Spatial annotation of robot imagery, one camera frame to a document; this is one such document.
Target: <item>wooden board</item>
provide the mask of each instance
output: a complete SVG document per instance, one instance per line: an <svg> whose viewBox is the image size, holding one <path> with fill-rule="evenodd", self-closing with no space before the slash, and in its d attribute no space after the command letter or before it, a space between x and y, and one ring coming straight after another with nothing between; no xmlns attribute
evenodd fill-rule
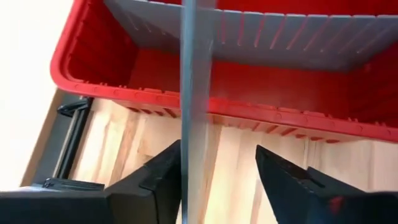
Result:
<svg viewBox="0 0 398 224"><path fill-rule="evenodd" d="M181 121L96 100L86 131L71 178L110 185L179 139ZM276 223L259 180L257 144L363 190L398 190L396 144L327 144L217 125L208 125L208 133L199 223Z"/></svg>

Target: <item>plywood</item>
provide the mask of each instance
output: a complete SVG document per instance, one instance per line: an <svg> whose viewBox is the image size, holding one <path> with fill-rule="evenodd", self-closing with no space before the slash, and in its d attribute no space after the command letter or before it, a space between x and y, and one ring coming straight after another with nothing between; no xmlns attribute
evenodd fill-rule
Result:
<svg viewBox="0 0 398 224"><path fill-rule="evenodd" d="M112 184L180 138L179 119L133 113L106 100L96 100L92 113L73 179ZM396 144L327 144L217 125L207 129L199 223L276 223L259 180L257 144L363 190L398 190Z"/></svg>

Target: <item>black plastic jaw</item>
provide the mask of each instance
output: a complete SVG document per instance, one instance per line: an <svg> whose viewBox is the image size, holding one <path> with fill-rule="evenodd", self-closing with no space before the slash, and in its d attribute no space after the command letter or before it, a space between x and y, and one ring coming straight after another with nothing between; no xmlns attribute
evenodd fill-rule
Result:
<svg viewBox="0 0 398 224"><path fill-rule="evenodd" d="M296 166L261 146L257 146L256 161L280 224L397 223L396 193L365 193L314 168Z"/></svg>
<svg viewBox="0 0 398 224"><path fill-rule="evenodd" d="M178 140L104 191L3 192L0 223L174 224L181 200L180 164Z"/></svg>

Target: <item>gray plastic divider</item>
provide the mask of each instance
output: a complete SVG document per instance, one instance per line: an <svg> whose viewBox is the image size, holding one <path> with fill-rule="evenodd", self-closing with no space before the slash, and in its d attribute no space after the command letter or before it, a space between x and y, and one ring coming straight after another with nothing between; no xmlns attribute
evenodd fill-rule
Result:
<svg viewBox="0 0 398 224"><path fill-rule="evenodd" d="M104 0L140 47L178 51L182 6ZM214 58L283 68L347 71L398 40L398 16L214 10Z"/></svg>

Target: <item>red plastic box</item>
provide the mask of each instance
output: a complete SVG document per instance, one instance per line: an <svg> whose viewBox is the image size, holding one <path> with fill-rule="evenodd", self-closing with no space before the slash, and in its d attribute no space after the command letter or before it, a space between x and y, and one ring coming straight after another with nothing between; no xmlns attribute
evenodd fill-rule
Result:
<svg viewBox="0 0 398 224"><path fill-rule="evenodd" d="M397 1L377 0L219 0L218 8L398 14ZM173 118L180 116L179 68L177 54L139 48L102 1L95 0L74 2L51 62L52 78L63 90L112 99L135 112ZM209 119L312 141L371 138L398 142L397 68L398 43L346 74L215 60Z"/></svg>

